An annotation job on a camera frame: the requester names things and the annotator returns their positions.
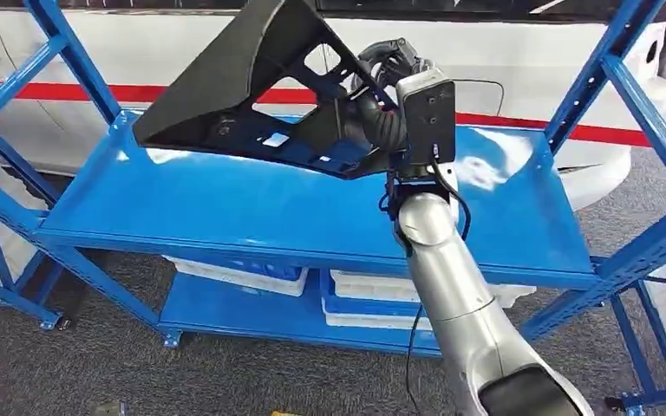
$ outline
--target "black cable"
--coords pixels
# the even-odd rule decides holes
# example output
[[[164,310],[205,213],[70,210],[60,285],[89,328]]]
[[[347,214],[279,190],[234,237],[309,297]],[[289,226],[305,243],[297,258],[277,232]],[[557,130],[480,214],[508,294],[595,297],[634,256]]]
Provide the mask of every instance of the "black cable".
[[[389,195],[387,195],[387,192],[384,192],[384,195],[382,195],[381,198],[379,198],[379,211],[386,211],[387,207],[384,206],[384,201],[387,199]]]
[[[381,78],[384,77],[385,67],[384,67],[383,62],[377,62],[377,63],[380,63],[381,65],[379,65],[379,68],[376,69],[376,72],[373,75],[373,77],[374,77],[374,79],[376,80],[376,82],[378,84],[379,82],[381,82],[380,76],[381,76]],[[455,82],[480,82],[482,84],[496,85],[497,87],[499,87],[499,89],[501,89],[501,96],[499,97],[499,106],[496,109],[496,115],[501,114],[501,108],[504,106],[504,95],[506,93],[505,89],[504,89],[504,85],[502,85],[501,82],[492,81],[492,80],[480,80],[480,79],[477,79],[477,78],[452,78],[451,81],[455,81]]]
[[[443,178],[443,173],[441,172],[441,169],[438,167],[438,164],[435,163],[435,160],[433,160],[433,172],[435,173],[435,178],[438,180],[438,183],[441,184],[444,188],[447,189],[448,193],[453,195],[453,198],[455,198],[458,203],[460,204],[460,207],[463,208],[463,231],[460,232],[460,238],[463,239],[463,241],[466,241],[466,237],[468,237],[468,232],[471,230],[471,210],[468,209],[468,204],[466,204],[466,201],[463,200],[463,197],[456,191],[446,180]]]
[[[409,401],[412,402],[412,406],[415,407],[415,412],[420,413],[420,408],[417,406],[417,400],[415,400],[414,395],[412,395],[412,390],[409,388],[409,359],[412,356],[412,344],[415,343],[415,333],[417,332],[417,324],[420,322],[420,316],[422,316],[422,303],[417,309],[417,315],[415,315],[415,322],[412,323],[412,329],[409,331],[409,345],[407,346],[407,358],[404,362],[404,388],[407,390],[407,395],[409,396]]]
[[[460,238],[463,239],[463,241],[466,241],[466,237],[468,237],[468,232],[471,230],[471,210],[468,208],[468,204],[466,204],[466,201],[463,200],[463,197],[456,191],[446,180],[443,178],[443,174],[441,172],[441,169],[438,167],[437,161],[435,160],[435,157],[433,157],[433,172],[435,174],[435,179],[440,183],[443,187],[445,187],[451,195],[458,201],[460,206],[463,208],[463,231],[460,232]],[[420,317],[422,316],[422,303],[420,303],[420,307],[417,309],[417,314],[415,315],[415,321],[412,323],[412,329],[409,330],[409,344],[407,346],[407,358],[405,359],[404,363],[404,383],[405,383],[405,389],[407,390],[407,395],[409,396],[409,400],[412,402],[412,406],[415,408],[415,411],[417,414],[420,414],[420,408],[417,406],[417,400],[415,400],[414,395],[412,394],[412,390],[409,387],[409,362],[410,362],[410,357],[412,356],[412,346],[415,343],[415,334],[417,333],[417,324],[420,323]]]

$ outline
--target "shelf foot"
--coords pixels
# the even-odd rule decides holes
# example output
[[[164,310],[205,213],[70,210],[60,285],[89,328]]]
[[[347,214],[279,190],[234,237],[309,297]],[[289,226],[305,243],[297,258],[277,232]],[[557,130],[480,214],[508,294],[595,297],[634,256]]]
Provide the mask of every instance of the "shelf foot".
[[[57,320],[55,328],[57,328],[58,331],[64,331],[66,329],[71,328],[72,326],[73,326],[73,320],[63,315],[60,316],[60,319]]]
[[[62,314],[56,314],[55,319],[48,319],[46,321],[42,321],[39,324],[39,328],[44,329],[45,331],[51,331],[52,329],[55,329],[60,325],[60,321],[62,321]]]
[[[180,337],[182,336],[182,331],[166,331],[162,333],[165,336],[165,347],[167,348],[177,348],[180,345]]]
[[[604,405],[612,412],[624,411],[624,402],[618,397],[605,397]]]

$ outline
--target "blue shelf board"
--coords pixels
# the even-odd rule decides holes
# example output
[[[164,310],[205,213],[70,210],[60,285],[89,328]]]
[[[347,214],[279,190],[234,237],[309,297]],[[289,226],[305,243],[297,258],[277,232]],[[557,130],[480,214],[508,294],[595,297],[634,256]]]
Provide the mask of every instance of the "blue shelf board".
[[[139,147],[124,110],[37,229],[58,244],[176,257],[253,258],[403,275],[377,208],[382,174],[345,181],[291,166]],[[458,126],[468,246],[492,283],[597,282],[541,131]]]
[[[160,328],[407,352],[408,329],[331,327],[325,323],[319,274],[311,270],[300,297],[178,273]],[[417,331],[417,354],[439,356],[432,331]]]

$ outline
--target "red stripe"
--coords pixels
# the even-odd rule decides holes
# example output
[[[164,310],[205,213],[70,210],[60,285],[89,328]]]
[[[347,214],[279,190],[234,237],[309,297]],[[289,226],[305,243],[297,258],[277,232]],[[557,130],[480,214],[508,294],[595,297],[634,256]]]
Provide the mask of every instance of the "red stripe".
[[[111,92],[118,101],[152,102],[165,90],[159,85],[111,85]],[[78,84],[32,82],[17,98],[25,100],[88,101],[88,96]],[[309,89],[275,88],[267,91],[258,100],[263,104],[315,104],[315,94]],[[544,128],[546,121],[514,119],[484,114],[458,113],[458,122],[483,126]],[[644,134],[623,128],[578,126],[571,135],[575,140],[598,141],[632,146],[649,146]]]

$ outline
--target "shelf diagonal brace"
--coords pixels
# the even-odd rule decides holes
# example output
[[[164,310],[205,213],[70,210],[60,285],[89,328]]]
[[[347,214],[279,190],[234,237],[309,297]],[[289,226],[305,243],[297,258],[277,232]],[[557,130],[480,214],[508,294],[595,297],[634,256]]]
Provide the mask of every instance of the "shelf diagonal brace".
[[[46,41],[19,69],[0,83],[0,110],[67,45],[62,36]]]
[[[42,322],[42,328],[45,329],[54,328],[61,316],[61,314],[52,312],[51,310],[26,299],[18,293],[2,288],[1,286],[0,300],[8,303],[11,307],[24,314],[34,316]]]
[[[564,292],[520,330],[526,339],[535,340],[665,264],[666,215],[598,265],[597,273],[603,282],[586,291]]]
[[[568,94],[545,128],[545,138],[555,154],[568,139],[578,121],[606,83],[601,62],[607,55],[623,59],[647,25],[663,6],[664,0],[624,0],[611,19],[598,45],[591,53]]]
[[[55,0],[24,0],[24,6],[31,12],[47,37],[63,36],[68,44],[60,55],[85,89],[88,97],[98,107],[103,119],[110,125],[121,111],[118,101],[108,89],[98,69],[88,57],[88,52],[78,40],[75,32],[60,11]]]
[[[40,218],[35,216],[31,210],[19,205],[2,189],[0,189],[0,222],[52,257],[53,260],[88,283],[93,289],[109,297],[151,328],[161,332],[157,328],[159,316],[151,308],[111,279],[75,247],[45,244],[35,237],[34,231],[40,224]]]
[[[666,332],[663,326],[663,321],[660,319],[660,313],[650,299],[650,293],[647,291],[647,286],[643,281],[638,281],[635,284],[637,288],[637,295],[639,302],[644,308],[644,313],[647,315],[647,321],[650,323],[652,332],[655,333],[657,338],[657,346],[660,349],[660,354],[663,356],[666,365]]]
[[[60,198],[58,192],[16,149],[0,134],[0,157],[11,166],[23,181],[39,193],[51,208]]]
[[[665,119],[621,59],[606,56],[601,66],[666,167]]]

